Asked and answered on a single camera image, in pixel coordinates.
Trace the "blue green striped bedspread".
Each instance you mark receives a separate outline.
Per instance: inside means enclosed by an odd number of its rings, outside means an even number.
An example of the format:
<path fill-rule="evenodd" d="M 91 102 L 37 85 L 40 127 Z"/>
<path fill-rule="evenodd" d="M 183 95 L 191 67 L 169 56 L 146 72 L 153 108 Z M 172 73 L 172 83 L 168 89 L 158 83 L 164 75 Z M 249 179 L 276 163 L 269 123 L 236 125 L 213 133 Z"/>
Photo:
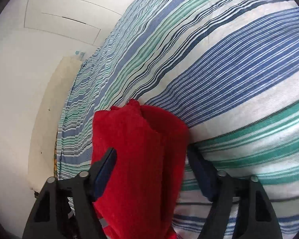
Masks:
<path fill-rule="evenodd" d="M 299 231 L 295 0 L 135 0 L 86 59 L 57 136 L 57 175 L 92 160 L 92 116 L 136 99 L 170 111 L 214 166 L 256 175 L 283 238 Z"/>

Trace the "white wardrobe doors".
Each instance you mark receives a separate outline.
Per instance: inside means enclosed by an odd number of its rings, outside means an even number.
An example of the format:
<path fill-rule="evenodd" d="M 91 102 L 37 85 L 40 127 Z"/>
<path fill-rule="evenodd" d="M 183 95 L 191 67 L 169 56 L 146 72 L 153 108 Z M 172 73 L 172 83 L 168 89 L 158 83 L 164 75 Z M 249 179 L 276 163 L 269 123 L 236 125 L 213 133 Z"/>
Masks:
<path fill-rule="evenodd" d="M 28 0 L 24 26 L 101 46 L 134 0 Z"/>

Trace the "red sweater with white rabbit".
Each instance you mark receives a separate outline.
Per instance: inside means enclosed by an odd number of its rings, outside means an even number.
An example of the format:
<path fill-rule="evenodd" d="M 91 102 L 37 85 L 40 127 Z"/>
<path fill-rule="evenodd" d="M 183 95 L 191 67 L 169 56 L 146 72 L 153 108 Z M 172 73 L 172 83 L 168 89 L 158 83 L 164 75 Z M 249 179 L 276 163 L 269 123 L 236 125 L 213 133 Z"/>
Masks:
<path fill-rule="evenodd" d="M 190 132 L 175 115 L 130 100 L 94 114 L 92 160 L 108 148 L 117 162 L 95 203 L 110 238 L 176 238 L 172 218 Z"/>

